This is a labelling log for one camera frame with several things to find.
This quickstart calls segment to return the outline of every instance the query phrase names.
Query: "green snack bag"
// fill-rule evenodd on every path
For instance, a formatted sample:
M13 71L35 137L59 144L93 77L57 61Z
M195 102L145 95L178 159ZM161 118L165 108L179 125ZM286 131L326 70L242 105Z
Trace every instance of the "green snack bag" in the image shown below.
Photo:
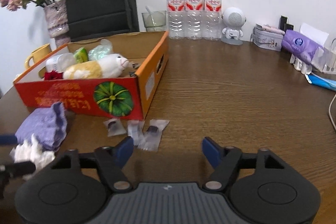
M80 49L76 50L73 56L75 57L77 63L84 63L89 61L87 51L84 47L81 47Z

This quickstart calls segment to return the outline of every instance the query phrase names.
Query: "cardboard box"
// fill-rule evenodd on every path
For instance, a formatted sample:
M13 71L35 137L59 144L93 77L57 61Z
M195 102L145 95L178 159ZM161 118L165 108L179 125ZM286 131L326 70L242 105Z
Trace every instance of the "cardboard box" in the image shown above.
M54 102L62 101L67 109L76 113L143 120L168 61L167 37L167 32L104 37L112 42L115 53L141 64L137 70L126 69L121 77L44 81L48 58L75 52L81 47L91 50L100 44L100 39L69 43L26 70L14 81L14 86L28 107L50 107Z

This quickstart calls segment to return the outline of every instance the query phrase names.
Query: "table surface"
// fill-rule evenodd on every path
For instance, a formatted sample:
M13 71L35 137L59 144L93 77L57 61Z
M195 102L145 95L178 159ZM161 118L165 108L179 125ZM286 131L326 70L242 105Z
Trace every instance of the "table surface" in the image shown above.
M145 129L154 118L170 123L157 153L135 150L123 169L129 180L203 183L212 172L201 153L205 136L244 152L268 147L320 190L314 223L335 223L336 134L327 115L334 92L309 85L288 54L252 43L171 41L169 54ZM0 134L14 133L29 113L12 88L0 100ZM108 138L105 120L72 116L61 151L116 145L124 136ZM0 148L1 162L10 160L11 148ZM83 172L97 178L93 170ZM21 183L17 179L6 187L1 223L21 223L13 205Z

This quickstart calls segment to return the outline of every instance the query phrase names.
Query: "vase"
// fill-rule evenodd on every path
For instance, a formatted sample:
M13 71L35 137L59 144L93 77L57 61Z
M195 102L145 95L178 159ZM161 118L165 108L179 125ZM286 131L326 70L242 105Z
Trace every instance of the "vase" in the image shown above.
M44 7L45 19L51 38L55 38L56 47L69 43L69 25L65 0L56 1Z

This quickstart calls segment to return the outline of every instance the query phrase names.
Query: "black gift bag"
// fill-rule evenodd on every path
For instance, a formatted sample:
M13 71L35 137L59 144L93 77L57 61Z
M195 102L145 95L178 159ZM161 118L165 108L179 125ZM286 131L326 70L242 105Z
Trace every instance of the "black gift bag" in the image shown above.
M71 41L138 32L135 0L66 0Z

